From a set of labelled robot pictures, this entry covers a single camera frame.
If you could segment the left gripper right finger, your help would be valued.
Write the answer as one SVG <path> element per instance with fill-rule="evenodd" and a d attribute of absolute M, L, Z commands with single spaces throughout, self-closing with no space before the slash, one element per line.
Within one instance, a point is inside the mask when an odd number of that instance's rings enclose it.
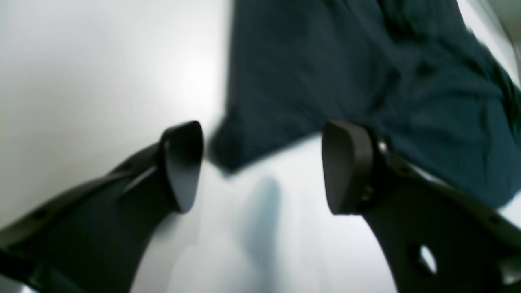
<path fill-rule="evenodd" d="M 323 128 L 322 164 L 331 213 L 365 219 L 398 292 L 519 293 L 520 230 L 493 208 L 342 120 Z"/>

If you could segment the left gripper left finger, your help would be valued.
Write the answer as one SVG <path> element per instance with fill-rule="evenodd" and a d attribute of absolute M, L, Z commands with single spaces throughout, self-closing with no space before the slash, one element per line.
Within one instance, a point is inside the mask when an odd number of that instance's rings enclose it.
<path fill-rule="evenodd" d="M 1 229 L 1 277 L 38 293 L 128 293 L 156 228 L 197 194 L 197 121 Z"/>

